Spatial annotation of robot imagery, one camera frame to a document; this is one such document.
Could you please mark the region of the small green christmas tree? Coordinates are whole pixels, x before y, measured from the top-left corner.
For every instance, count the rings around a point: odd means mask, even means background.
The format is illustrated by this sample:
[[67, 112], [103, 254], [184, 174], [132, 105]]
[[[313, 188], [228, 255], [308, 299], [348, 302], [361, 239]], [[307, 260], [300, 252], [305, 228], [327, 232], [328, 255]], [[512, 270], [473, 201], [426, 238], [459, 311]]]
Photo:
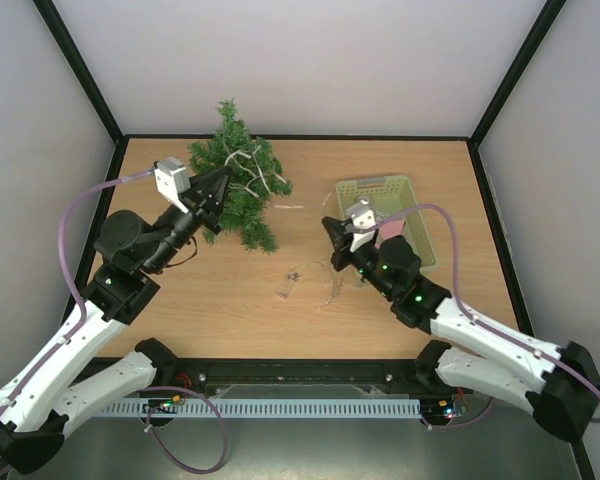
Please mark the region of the small green christmas tree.
[[220, 219], [223, 234], [235, 234], [247, 251], [259, 250], [271, 254], [279, 249], [279, 243], [271, 227], [266, 223], [265, 211], [276, 197], [288, 197], [292, 194], [293, 184], [286, 177], [280, 160], [276, 157], [271, 143], [259, 136], [254, 136], [243, 118], [239, 116], [234, 100], [221, 101], [217, 106], [220, 126], [213, 136], [205, 141], [196, 141], [189, 146], [190, 166], [202, 174], [224, 165], [226, 157], [233, 151], [251, 152], [260, 146], [256, 159], [264, 170], [266, 180], [273, 195], [269, 195], [260, 181], [254, 181], [253, 188], [260, 198], [242, 189], [238, 184], [245, 184], [251, 179], [247, 172], [235, 166], [227, 191], [224, 211]]

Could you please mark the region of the clear led string lights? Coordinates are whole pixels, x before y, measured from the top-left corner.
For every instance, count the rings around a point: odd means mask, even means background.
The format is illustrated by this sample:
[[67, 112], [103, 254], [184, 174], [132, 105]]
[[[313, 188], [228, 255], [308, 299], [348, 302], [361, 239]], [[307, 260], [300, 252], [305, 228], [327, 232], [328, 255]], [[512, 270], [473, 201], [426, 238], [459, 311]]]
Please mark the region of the clear led string lights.
[[[257, 194], [256, 191], [250, 187], [250, 185], [254, 181], [260, 181], [269, 195], [274, 194], [274, 192], [271, 190], [270, 186], [267, 183], [264, 170], [260, 167], [259, 163], [257, 162], [256, 155], [259, 150], [260, 146], [256, 146], [255, 149], [251, 152], [247, 152], [244, 150], [233, 151], [226, 157], [224, 162], [225, 166], [235, 166], [240, 170], [247, 172], [250, 175], [251, 179], [245, 184], [238, 184], [237, 188], [246, 191], [254, 198], [260, 198], [260, 195]], [[328, 276], [328, 283], [326, 284], [326, 288], [329, 289], [329, 294], [326, 300], [320, 306], [317, 307], [318, 310], [325, 309], [334, 302], [334, 300], [338, 297], [340, 293], [341, 282], [339, 280], [338, 274], [331, 266], [327, 264], [326, 261], [323, 260], [311, 261], [296, 267], [292, 267], [289, 271], [295, 270], [300, 274], [300, 269], [305, 269], [309, 267], [317, 267]]]

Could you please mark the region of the clear battery box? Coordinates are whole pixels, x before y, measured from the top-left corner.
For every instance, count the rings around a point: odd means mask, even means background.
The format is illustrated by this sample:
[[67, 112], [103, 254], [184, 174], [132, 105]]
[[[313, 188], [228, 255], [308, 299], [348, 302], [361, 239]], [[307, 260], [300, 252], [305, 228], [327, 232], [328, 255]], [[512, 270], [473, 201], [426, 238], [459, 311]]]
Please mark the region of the clear battery box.
[[276, 295], [283, 300], [287, 300], [294, 287], [297, 285], [300, 277], [301, 275], [295, 270], [287, 272], [276, 290]]

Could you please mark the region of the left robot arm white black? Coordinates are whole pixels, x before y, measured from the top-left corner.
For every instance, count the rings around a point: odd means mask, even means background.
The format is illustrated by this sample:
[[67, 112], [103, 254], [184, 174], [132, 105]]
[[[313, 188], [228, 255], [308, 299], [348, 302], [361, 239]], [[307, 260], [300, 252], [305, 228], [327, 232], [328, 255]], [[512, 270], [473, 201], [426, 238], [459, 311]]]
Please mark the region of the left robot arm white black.
[[177, 266], [175, 256], [194, 242], [196, 232], [220, 232], [231, 176], [228, 167], [191, 176], [182, 163], [169, 158], [81, 193], [78, 198], [84, 200], [152, 177], [169, 203], [152, 224], [131, 210], [106, 218], [94, 243], [103, 263], [84, 289], [77, 288], [65, 254], [66, 227], [78, 201], [65, 209], [57, 234], [58, 256], [75, 304], [53, 337], [0, 388], [0, 457], [8, 468], [33, 473], [107, 404], [136, 391], [171, 388], [177, 358], [154, 338], [88, 379], [77, 377], [148, 306], [159, 290], [154, 276]]

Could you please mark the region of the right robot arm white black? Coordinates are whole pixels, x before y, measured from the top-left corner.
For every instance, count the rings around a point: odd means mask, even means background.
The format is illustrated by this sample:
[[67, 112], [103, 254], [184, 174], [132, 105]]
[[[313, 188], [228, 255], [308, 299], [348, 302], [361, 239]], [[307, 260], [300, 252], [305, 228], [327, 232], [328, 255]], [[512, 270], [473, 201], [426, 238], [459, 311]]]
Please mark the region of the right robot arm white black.
[[579, 442], [599, 420], [600, 374], [588, 349], [537, 339], [468, 307], [455, 290], [422, 274], [403, 236], [377, 244], [372, 218], [323, 218], [331, 264], [337, 271], [354, 267], [402, 324], [433, 336], [418, 358], [418, 384], [430, 392], [448, 385], [486, 394], [525, 411], [552, 436]]

